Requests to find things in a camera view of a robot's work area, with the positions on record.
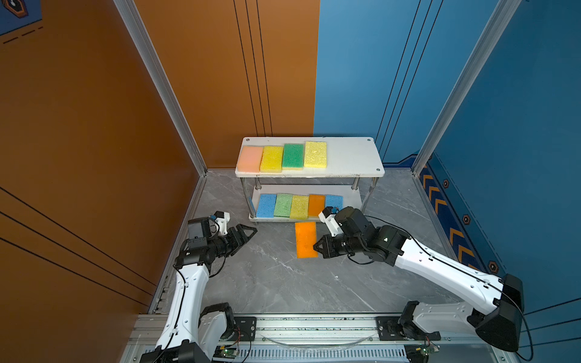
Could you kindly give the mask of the orange sponge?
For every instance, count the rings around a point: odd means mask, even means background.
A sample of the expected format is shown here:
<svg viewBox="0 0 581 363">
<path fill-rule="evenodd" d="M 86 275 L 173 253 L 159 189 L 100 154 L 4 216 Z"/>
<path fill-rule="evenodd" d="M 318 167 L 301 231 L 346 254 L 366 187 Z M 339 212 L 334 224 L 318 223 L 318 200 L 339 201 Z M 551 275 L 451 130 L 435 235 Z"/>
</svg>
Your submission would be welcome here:
<svg viewBox="0 0 581 363">
<path fill-rule="evenodd" d="M 319 217 L 322 210 L 325 209 L 325 195 L 310 195 L 308 205 L 308 217 Z"/>
<path fill-rule="evenodd" d="M 298 222 L 295 224 L 297 258 L 317 258 L 318 253 L 313 249 L 317 242 L 315 222 Z"/>
</svg>

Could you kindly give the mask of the blue sponge row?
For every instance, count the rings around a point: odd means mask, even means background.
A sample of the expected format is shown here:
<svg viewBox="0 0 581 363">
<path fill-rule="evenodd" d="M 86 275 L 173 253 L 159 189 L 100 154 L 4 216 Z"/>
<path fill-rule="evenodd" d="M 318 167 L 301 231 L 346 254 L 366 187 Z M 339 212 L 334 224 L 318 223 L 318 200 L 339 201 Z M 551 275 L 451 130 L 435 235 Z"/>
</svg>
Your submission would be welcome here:
<svg viewBox="0 0 581 363">
<path fill-rule="evenodd" d="M 340 195 L 326 195 L 325 196 L 325 207 L 331 207 L 334 210 L 343 209 L 343 197 Z"/>
<path fill-rule="evenodd" d="M 260 195 L 257 218 L 259 219 L 271 219 L 275 214 L 275 204 L 277 195 L 265 194 Z"/>
</svg>

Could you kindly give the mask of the pale yellow sponge row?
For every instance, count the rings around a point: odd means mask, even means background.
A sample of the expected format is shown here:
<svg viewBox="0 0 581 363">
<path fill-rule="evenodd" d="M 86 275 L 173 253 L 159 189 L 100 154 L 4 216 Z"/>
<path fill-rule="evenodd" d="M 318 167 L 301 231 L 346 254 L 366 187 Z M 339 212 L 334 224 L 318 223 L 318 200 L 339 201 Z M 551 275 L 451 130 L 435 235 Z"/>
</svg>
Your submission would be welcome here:
<svg viewBox="0 0 581 363">
<path fill-rule="evenodd" d="M 293 195 L 289 218 L 307 220 L 309 218 L 309 202 L 309 196 Z"/>
</svg>

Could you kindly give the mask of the light green sponge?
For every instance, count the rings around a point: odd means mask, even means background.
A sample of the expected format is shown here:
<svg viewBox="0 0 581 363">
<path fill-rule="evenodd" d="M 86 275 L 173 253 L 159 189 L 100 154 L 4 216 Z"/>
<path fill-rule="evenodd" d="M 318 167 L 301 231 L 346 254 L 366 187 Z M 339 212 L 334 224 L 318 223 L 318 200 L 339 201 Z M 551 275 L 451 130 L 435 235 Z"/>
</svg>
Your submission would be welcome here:
<svg viewBox="0 0 581 363">
<path fill-rule="evenodd" d="M 293 195 L 277 194 L 275 201 L 274 216 L 279 218 L 289 218 L 291 215 L 292 202 Z"/>
</svg>

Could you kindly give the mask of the pink sponge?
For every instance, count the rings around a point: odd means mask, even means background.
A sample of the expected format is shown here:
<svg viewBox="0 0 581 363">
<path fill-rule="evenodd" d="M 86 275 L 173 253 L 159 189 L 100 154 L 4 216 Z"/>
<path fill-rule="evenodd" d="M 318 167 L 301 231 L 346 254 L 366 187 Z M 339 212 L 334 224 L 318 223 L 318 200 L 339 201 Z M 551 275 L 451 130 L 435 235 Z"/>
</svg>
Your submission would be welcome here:
<svg viewBox="0 0 581 363">
<path fill-rule="evenodd" d="M 238 157 L 236 169 L 238 172 L 256 174 L 260 172 L 263 157 L 263 147 L 243 146 Z"/>
</svg>

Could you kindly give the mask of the bright yellow sponge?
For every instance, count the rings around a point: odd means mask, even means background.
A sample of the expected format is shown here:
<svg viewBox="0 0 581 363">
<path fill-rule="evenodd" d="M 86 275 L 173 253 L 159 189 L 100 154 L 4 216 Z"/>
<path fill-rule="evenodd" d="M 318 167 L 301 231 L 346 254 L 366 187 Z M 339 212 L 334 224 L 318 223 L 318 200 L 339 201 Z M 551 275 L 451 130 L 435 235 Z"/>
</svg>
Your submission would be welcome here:
<svg viewBox="0 0 581 363">
<path fill-rule="evenodd" d="M 283 146 L 265 146 L 260 163 L 261 173 L 279 173 L 282 171 Z"/>
</svg>

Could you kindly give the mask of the dark green sponge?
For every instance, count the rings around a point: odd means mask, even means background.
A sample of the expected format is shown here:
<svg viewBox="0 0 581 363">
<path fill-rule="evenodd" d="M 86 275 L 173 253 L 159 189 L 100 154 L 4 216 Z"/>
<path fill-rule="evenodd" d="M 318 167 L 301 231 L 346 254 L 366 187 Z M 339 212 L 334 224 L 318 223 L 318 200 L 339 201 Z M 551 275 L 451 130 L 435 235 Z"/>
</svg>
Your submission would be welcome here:
<svg viewBox="0 0 581 363">
<path fill-rule="evenodd" d="M 304 167 L 304 144 L 285 144 L 282 169 L 301 170 Z"/>
</svg>

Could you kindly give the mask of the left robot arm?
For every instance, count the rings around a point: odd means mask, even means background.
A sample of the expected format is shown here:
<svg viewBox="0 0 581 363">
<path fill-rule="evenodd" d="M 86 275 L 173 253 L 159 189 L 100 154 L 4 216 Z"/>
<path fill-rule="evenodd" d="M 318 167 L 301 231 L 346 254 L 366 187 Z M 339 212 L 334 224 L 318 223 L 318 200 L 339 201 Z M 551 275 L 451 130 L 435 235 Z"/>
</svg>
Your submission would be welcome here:
<svg viewBox="0 0 581 363">
<path fill-rule="evenodd" d="M 240 332 L 228 303 L 202 307 L 213 262 L 233 257 L 257 234 L 255 227 L 230 228 L 228 222 L 229 214 L 220 211 L 188 221 L 188 237 L 172 266 L 176 288 L 166 324 L 141 362 L 211 362 L 219 342 Z"/>
</svg>

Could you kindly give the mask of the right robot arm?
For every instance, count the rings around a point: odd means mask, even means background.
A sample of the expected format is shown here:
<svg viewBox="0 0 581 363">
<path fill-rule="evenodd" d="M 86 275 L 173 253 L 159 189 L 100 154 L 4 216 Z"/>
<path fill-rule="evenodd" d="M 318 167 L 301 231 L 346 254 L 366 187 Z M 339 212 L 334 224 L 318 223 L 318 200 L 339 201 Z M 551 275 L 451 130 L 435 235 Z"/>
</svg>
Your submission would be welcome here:
<svg viewBox="0 0 581 363">
<path fill-rule="evenodd" d="M 370 263 L 407 270 L 448 290 L 460 302 L 405 305 L 396 324 L 385 329 L 407 340 L 436 340 L 442 332 L 475 335 L 505 352 L 517 352 L 524 317 L 523 282 L 514 275 L 500 278 L 429 249 L 408 231 L 387 224 L 376 227 L 361 210 L 326 207 L 319 213 L 329 233 L 313 246 L 324 258 L 362 253 Z"/>
</svg>

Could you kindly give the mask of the white two-tier shelf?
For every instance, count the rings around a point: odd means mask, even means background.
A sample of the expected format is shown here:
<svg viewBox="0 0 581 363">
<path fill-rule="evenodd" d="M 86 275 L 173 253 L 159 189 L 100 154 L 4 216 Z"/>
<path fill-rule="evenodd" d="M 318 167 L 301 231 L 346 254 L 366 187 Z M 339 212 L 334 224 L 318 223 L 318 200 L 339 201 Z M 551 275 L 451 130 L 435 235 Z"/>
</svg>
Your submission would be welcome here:
<svg viewBox="0 0 581 363">
<path fill-rule="evenodd" d="M 235 175 L 241 180 L 253 222 L 285 222 L 283 217 L 257 216 L 262 195 L 336 195 L 343 205 L 364 211 L 378 180 L 385 170 L 371 137 L 244 137 L 242 148 L 284 146 L 305 142 L 327 144 L 327 167 L 286 169 L 279 173 L 243 172 L 237 165 Z"/>
</svg>

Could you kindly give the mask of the green circuit board left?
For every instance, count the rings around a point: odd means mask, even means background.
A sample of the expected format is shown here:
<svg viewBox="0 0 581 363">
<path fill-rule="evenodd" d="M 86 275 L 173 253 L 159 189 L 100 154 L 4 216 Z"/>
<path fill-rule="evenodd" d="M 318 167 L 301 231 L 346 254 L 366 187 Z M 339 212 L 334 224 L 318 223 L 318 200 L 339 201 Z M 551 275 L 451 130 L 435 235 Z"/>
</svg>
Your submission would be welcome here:
<svg viewBox="0 0 581 363">
<path fill-rule="evenodd" d="M 218 346 L 215 349 L 213 358 L 235 359 L 239 355 L 238 346 Z"/>
</svg>

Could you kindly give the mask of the circuit board right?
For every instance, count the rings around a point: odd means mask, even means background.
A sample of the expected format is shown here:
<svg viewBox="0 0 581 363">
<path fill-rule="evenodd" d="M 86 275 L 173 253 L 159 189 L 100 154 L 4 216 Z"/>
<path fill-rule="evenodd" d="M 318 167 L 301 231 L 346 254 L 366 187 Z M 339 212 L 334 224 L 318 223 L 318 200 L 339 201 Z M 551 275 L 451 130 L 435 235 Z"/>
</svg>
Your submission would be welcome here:
<svg viewBox="0 0 581 363">
<path fill-rule="evenodd" d="M 440 352 L 438 345 L 406 345 L 404 348 L 409 363 L 429 363 L 430 357 Z"/>
</svg>

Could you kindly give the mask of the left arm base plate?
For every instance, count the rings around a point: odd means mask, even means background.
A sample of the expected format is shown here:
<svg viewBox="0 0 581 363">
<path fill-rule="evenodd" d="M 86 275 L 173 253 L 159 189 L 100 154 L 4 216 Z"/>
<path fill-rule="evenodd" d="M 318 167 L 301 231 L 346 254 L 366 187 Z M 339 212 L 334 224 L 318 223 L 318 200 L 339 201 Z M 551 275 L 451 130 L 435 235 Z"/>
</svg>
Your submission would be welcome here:
<svg viewBox="0 0 581 363">
<path fill-rule="evenodd" d="M 222 335 L 224 342 L 254 342 L 257 332 L 256 316 L 235 316 L 234 324 Z"/>
</svg>

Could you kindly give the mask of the aluminium front rail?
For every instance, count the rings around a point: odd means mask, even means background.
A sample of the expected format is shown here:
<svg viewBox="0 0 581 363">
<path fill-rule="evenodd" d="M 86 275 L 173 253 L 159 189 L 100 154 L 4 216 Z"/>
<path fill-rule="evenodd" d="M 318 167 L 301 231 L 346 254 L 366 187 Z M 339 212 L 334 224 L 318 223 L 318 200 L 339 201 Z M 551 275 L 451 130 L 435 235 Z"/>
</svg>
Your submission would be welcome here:
<svg viewBox="0 0 581 363">
<path fill-rule="evenodd" d="M 395 314 L 250 314 L 256 316 L 254 342 L 222 342 L 238 346 L 235 359 L 215 362 L 409 362 L 406 345 L 438 345 L 440 352 L 429 362 L 517 362 L 512 352 L 504 352 L 480 338 L 441 332 L 439 341 L 380 341 L 375 318 Z"/>
</svg>

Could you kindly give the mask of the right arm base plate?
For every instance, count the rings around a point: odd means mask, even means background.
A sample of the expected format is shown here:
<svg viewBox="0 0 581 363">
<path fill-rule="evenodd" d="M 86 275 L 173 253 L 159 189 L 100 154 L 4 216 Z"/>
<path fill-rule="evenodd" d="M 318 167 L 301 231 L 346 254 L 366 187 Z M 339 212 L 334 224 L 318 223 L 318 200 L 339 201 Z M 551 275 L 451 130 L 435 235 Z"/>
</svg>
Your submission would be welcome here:
<svg viewBox="0 0 581 363">
<path fill-rule="evenodd" d="M 375 323 L 380 341 L 439 341 L 442 339 L 438 331 L 426 334 L 413 322 L 399 323 L 398 317 L 378 316 L 375 318 Z"/>
</svg>

